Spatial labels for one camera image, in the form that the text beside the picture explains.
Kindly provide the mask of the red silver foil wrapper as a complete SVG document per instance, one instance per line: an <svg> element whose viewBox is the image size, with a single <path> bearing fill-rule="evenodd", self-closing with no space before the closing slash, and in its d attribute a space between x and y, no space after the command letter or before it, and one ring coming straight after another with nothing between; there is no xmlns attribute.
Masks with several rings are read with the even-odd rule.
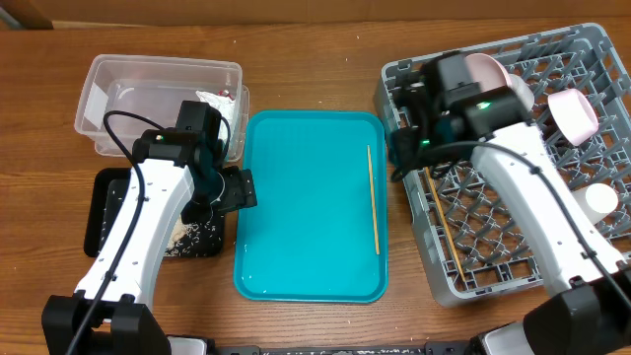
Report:
<svg viewBox="0 0 631 355"><path fill-rule="evenodd" d="M220 96L220 97L228 97L228 98L231 98L233 100L233 96L232 96L231 92L228 91L228 90L221 90L220 92L218 92L217 95Z"/></svg>

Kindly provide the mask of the white round plate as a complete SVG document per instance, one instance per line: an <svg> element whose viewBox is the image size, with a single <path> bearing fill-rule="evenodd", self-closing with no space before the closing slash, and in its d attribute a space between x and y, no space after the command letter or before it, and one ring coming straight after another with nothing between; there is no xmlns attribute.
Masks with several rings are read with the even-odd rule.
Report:
<svg viewBox="0 0 631 355"><path fill-rule="evenodd" d="M512 86L509 73L492 56L484 53L472 53L468 54L464 61L472 79L480 85L483 92Z"/></svg>

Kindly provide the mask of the clear plastic bin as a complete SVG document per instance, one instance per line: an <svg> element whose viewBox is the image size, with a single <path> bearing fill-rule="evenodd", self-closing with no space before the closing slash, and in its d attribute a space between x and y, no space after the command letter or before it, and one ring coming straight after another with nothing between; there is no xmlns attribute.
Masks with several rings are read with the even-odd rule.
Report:
<svg viewBox="0 0 631 355"><path fill-rule="evenodd" d="M243 78L243 69L236 62L102 54L94 59L87 74L74 128L94 141L98 154L120 157L122 153L103 125L106 112L136 113L164 127L173 127L183 101L200 102L196 91L218 94L228 90L236 101L239 118L226 160L236 162L243 154L249 114L249 91Z"/></svg>

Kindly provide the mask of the black rail at table edge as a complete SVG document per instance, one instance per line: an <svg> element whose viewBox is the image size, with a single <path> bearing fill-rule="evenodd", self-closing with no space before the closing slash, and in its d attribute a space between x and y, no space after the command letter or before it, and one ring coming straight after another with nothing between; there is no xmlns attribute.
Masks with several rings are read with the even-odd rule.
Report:
<svg viewBox="0 0 631 355"><path fill-rule="evenodd" d="M215 346L210 355L483 355L479 344L468 340L429 341L424 345L338 346L261 348L258 346Z"/></svg>

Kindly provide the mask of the spilled rice pile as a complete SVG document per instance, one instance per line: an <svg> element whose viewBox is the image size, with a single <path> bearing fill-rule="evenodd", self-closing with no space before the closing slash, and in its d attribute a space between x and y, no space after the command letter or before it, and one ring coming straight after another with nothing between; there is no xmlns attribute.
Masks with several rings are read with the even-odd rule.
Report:
<svg viewBox="0 0 631 355"><path fill-rule="evenodd" d="M223 216L191 224L183 224L178 218L168 241L165 256L212 257L223 248L224 229Z"/></svg>

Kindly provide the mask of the white napkin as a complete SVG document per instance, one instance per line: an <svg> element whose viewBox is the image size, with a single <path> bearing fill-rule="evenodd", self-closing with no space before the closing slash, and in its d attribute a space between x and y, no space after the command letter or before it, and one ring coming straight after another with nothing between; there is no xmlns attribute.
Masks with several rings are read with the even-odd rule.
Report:
<svg viewBox="0 0 631 355"><path fill-rule="evenodd" d="M220 96L205 91L196 91L195 95L201 102L219 111L227 120L227 123L220 124L219 138L233 143L236 138L239 118L236 111L236 101L228 96Z"/></svg>

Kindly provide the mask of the teal plastic tray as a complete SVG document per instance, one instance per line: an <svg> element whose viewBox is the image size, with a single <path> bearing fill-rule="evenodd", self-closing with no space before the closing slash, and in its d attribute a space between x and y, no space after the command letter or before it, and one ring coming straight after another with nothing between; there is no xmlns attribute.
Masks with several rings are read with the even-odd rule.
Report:
<svg viewBox="0 0 631 355"><path fill-rule="evenodd" d="M367 145L381 254L376 255ZM234 284L256 301L372 303L388 284L386 142L363 111L265 110L246 128L257 205L238 217Z"/></svg>

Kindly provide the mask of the black plastic tray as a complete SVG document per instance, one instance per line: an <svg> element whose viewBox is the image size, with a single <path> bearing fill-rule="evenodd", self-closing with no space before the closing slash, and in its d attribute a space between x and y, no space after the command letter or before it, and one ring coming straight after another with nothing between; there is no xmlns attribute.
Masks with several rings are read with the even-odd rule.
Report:
<svg viewBox="0 0 631 355"><path fill-rule="evenodd" d="M106 168L97 173L84 239L84 253L87 256L96 257L105 245L127 192L129 176L129 168Z"/></svg>

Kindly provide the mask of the white paper cup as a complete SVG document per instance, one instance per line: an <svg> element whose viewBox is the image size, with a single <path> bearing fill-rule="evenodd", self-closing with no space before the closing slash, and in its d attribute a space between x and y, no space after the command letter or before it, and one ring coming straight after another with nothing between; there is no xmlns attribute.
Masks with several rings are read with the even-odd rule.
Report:
<svg viewBox="0 0 631 355"><path fill-rule="evenodd" d="M612 213L619 203L616 191L604 183L582 187L572 195L593 225Z"/></svg>

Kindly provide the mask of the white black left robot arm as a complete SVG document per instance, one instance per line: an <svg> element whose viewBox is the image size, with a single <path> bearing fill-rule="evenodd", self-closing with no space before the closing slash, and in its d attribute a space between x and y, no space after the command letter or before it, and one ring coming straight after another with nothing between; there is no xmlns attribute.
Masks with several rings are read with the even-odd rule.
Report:
<svg viewBox="0 0 631 355"><path fill-rule="evenodd" d="M105 244L71 296L48 299L41 324L51 354L210 354L213 341L166 335L154 291L176 222L253 207L252 173L215 168L214 138L145 131L127 156L127 191Z"/></svg>

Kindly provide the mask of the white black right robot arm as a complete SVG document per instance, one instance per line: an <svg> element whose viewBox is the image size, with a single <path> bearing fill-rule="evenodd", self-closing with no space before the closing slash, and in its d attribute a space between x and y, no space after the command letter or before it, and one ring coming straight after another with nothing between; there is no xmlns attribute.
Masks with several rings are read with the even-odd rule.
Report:
<svg viewBox="0 0 631 355"><path fill-rule="evenodd" d="M630 267L574 199L541 132L508 87L394 95L410 123L395 131L391 178L468 160L509 209L549 298L523 320L470 340L469 354L608 354L630 344Z"/></svg>

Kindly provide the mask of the bowl with rice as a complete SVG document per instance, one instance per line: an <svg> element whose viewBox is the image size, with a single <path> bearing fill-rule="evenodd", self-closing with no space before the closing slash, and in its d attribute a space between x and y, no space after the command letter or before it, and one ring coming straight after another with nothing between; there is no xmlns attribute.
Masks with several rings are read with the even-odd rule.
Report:
<svg viewBox="0 0 631 355"><path fill-rule="evenodd" d="M511 88L517 94L527 110L534 106L534 95L526 81L519 75L510 74Z"/></svg>

